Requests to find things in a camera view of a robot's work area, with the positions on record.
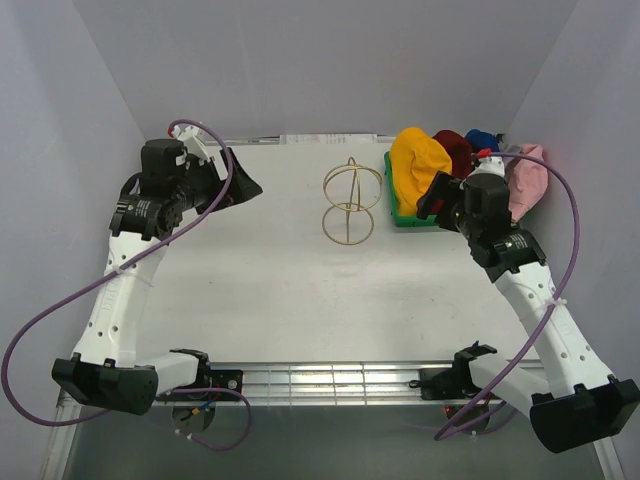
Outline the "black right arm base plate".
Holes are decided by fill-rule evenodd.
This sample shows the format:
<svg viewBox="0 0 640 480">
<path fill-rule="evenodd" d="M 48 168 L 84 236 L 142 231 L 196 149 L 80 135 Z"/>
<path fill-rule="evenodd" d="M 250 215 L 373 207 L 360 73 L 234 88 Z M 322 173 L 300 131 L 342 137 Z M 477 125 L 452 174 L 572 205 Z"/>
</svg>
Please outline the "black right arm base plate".
<svg viewBox="0 0 640 480">
<path fill-rule="evenodd" d="M 409 387 L 419 390 L 423 400 L 472 399 L 481 391 L 468 375 L 457 373 L 453 367 L 420 369 Z"/>
</svg>

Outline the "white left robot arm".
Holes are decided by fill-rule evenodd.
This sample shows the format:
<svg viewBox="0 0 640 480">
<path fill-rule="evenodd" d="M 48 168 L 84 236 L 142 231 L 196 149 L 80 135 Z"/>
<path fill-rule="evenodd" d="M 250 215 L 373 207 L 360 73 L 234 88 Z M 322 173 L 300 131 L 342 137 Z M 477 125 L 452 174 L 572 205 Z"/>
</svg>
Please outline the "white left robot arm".
<svg viewBox="0 0 640 480">
<path fill-rule="evenodd" d="M 223 210 L 262 192 L 232 149 L 220 154 L 227 179 L 220 178 L 204 150 L 184 141 L 155 139 L 142 147 L 141 170 L 123 186 L 109 226 L 110 278 L 98 290 L 71 357 L 52 367 L 53 380 L 79 403 L 143 415 L 157 397 L 177 388 L 194 400 L 210 392 L 207 354 L 172 349 L 140 361 L 136 342 L 153 277 L 167 250 L 165 241 L 184 230 L 184 213 Z"/>
</svg>

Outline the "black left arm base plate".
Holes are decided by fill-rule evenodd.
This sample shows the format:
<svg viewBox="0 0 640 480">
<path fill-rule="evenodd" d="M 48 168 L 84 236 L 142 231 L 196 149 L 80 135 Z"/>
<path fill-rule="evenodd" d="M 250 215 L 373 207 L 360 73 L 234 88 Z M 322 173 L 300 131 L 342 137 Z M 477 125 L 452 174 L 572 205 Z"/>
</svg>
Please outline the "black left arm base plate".
<svg viewBox="0 0 640 480">
<path fill-rule="evenodd" d="M 209 367 L 198 370 L 193 383 L 180 386 L 180 389 L 217 388 L 242 392 L 243 371 L 238 369 L 211 369 Z M 156 396 L 157 401 L 199 402 L 207 401 L 235 401 L 236 397 L 224 392 L 196 392 L 196 393 L 162 393 Z"/>
</svg>

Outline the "paper sheets at back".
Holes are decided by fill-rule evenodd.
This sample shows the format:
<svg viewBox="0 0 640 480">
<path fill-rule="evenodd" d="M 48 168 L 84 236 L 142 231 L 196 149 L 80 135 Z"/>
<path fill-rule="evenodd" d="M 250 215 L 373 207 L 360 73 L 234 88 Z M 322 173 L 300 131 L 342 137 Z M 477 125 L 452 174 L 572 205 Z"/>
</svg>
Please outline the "paper sheets at back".
<svg viewBox="0 0 640 480">
<path fill-rule="evenodd" d="M 371 133 L 309 133 L 283 134 L 280 145 L 367 145 L 378 142 L 378 136 Z"/>
</svg>

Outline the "dark red bucket hat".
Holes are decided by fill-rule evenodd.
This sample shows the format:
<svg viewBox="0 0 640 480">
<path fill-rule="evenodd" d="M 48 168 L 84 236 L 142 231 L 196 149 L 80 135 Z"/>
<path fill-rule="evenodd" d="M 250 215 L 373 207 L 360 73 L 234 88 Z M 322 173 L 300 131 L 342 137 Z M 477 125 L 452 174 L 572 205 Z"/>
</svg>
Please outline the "dark red bucket hat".
<svg viewBox="0 0 640 480">
<path fill-rule="evenodd" d="M 466 178 L 473 170 L 473 149 L 468 140 L 452 130 L 440 130 L 434 139 L 452 160 L 452 175 Z"/>
</svg>

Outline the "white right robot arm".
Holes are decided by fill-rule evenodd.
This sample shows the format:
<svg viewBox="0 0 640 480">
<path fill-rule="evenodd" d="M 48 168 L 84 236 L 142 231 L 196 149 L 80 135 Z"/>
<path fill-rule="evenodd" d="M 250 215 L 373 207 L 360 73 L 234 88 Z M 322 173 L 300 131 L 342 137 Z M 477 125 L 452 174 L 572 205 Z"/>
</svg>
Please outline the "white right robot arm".
<svg viewBox="0 0 640 480">
<path fill-rule="evenodd" d="M 538 242 L 511 222 L 508 202 L 509 188 L 498 174 L 459 179 L 439 172 L 417 206 L 425 215 L 439 203 L 437 225 L 465 237 L 472 258 L 532 340 L 544 377 L 509 369 L 495 348 L 476 342 L 456 352 L 448 369 L 415 384 L 426 399 L 494 394 L 525 414 L 553 453 L 615 436 L 638 407 L 639 388 L 632 379 L 618 379 L 588 345 L 556 295 Z"/>
</svg>

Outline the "pink bucket hat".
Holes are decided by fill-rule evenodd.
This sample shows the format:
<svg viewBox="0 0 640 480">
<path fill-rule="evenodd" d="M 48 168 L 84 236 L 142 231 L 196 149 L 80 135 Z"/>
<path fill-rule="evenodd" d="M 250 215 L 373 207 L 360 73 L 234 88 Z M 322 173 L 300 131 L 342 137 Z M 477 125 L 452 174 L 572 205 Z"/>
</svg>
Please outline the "pink bucket hat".
<svg viewBox="0 0 640 480">
<path fill-rule="evenodd" d="M 505 178 L 510 198 L 512 220 L 519 222 L 543 197 L 548 187 L 548 171 L 545 167 L 519 158 L 504 158 Z"/>
</svg>

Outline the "grey bucket hat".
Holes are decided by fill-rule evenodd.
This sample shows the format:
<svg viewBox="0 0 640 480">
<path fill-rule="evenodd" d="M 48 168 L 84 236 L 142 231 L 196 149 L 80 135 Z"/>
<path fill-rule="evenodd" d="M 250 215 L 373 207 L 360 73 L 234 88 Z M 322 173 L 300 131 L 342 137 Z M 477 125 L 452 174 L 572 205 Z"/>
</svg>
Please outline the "grey bucket hat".
<svg viewBox="0 0 640 480">
<path fill-rule="evenodd" d="M 510 157 L 512 154 L 520 154 L 521 153 L 521 147 L 518 144 L 511 144 L 511 143 L 500 143 L 500 151 L 506 154 L 509 154 Z"/>
</svg>

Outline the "yellow bucket hat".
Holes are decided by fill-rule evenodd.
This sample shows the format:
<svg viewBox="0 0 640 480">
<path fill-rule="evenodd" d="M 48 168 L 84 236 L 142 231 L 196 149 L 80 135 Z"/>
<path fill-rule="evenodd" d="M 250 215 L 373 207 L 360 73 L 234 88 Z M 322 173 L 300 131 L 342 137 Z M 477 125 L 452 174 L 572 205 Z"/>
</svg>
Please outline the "yellow bucket hat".
<svg viewBox="0 0 640 480">
<path fill-rule="evenodd" d="M 401 131 L 389 155 L 399 214 L 415 216 L 417 201 L 425 194 L 436 173 L 452 172 L 452 160 L 435 139 L 418 127 Z"/>
</svg>

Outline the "aluminium front rail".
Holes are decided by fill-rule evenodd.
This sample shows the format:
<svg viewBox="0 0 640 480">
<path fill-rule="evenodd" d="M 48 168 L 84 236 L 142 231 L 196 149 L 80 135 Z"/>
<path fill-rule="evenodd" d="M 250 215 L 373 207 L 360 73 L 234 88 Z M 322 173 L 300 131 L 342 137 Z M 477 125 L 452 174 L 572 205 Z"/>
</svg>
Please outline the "aluminium front rail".
<svg viewBox="0 0 640 480">
<path fill-rule="evenodd" d="M 217 388 L 180 389 L 196 379 L 199 369 L 243 371 L 242 392 Z M 188 358 L 184 364 L 145 365 L 125 369 L 57 360 L 53 380 L 65 396 L 95 408 L 145 414 L 157 404 L 180 407 L 250 403 L 253 407 L 417 405 L 420 391 L 409 387 L 423 368 L 449 368 L 451 363 L 320 363 L 320 364 L 220 364 Z M 224 392 L 235 401 L 165 402 L 162 393 Z"/>
</svg>

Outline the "blue bucket hat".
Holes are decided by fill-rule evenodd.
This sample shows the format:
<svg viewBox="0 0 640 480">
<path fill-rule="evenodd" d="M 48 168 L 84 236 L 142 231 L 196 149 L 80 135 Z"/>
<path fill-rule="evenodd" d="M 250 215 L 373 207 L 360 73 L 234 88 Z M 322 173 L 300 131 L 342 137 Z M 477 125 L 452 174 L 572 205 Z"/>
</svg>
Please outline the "blue bucket hat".
<svg viewBox="0 0 640 480">
<path fill-rule="evenodd" d="M 482 150 L 489 150 L 490 152 L 498 152 L 500 150 L 498 138 L 489 132 L 472 129 L 465 135 L 465 140 L 470 144 L 474 153 Z"/>
</svg>

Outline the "green plastic tray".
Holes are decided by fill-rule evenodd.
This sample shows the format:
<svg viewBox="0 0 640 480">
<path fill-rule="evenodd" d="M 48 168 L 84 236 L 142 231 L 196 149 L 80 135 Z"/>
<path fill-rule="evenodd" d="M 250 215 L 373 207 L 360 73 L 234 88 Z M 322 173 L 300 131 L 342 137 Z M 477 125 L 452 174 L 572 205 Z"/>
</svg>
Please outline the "green plastic tray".
<svg viewBox="0 0 640 480">
<path fill-rule="evenodd" d="M 398 201 L 393 185 L 393 172 L 389 152 L 384 154 L 385 177 L 390 192 L 390 208 L 394 225 L 397 228 L 430 228 L 436 227 L 435 215 L 430 215 L 426 219 L 419 219 L 416 216 L 403 216 L 399 214 Z"/>
</svg>

